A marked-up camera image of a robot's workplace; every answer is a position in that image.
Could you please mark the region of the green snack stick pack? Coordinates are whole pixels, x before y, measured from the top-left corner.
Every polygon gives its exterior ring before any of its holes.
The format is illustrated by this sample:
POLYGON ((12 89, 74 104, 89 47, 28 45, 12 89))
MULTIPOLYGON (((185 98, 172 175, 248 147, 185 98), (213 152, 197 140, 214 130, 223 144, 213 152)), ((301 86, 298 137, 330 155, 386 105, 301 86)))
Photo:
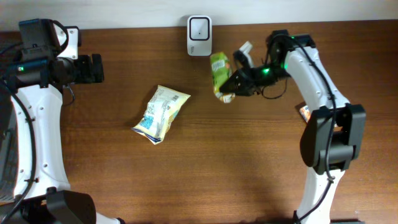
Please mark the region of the green snack stick pack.
POLYGON ((224 52, 218 52, 210 56, 211 74, 213 80, 213 93, 223 103, 234 100, 234 93, 222 93, 220 87, 231 77, 232 70, 228 57, 224 52))

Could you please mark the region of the orange tissue pack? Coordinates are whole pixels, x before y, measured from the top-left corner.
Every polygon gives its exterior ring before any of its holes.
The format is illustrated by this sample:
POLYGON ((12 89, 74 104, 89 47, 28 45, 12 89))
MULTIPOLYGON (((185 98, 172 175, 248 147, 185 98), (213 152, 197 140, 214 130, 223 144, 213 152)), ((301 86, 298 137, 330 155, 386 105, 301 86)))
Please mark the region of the orange tissue pack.
POLYGON ((311 117, 311 112, 310 112, 308 106, 305 105, 305 106, 301 107, 299 109, 299 113, 301 114, 304 121, 307 123, 311 117))

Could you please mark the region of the white chips bag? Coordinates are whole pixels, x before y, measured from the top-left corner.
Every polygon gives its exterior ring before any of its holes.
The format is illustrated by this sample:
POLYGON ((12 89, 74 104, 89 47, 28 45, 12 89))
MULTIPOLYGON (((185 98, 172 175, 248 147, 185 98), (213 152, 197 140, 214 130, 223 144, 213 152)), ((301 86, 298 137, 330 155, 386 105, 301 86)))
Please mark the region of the white chips bag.
POLYGON ((189 98, 189 94, 158 85, 147 103, 143 118, 131 129, 154 145, 162 142, 181 107, 189 98))

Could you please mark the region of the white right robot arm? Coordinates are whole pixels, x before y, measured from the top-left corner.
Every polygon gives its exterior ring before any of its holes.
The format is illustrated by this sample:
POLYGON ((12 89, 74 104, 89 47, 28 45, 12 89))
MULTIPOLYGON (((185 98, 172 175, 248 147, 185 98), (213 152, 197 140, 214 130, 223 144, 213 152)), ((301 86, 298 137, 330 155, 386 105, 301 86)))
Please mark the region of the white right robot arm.
POLYGON ((351 104, 333 83, 310 35, 275 30, 266 45, 266 59, 258 67, 249 54, 250 42, 234 52, 237 69, 220 86, 220 92, 263 95, 265 88, 278 81, 291 78, 295 82, 310 117, 300 139, 307 176, 292 223, 331 223, 337 186, 361 150, 366 111, 362 105, 351 104))

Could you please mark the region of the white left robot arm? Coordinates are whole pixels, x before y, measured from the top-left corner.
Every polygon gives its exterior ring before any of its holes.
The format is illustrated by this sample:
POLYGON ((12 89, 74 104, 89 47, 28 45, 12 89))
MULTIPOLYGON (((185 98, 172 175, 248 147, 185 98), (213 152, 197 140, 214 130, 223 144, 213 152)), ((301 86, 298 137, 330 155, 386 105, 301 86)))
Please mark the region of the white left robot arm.
POLYGON ((70 188, 63 165, 63 87, 100 83, 101 56, 38 57, 12 63, 2 85, 12 110, 1 140, 2 223, 121 223, 70 188))

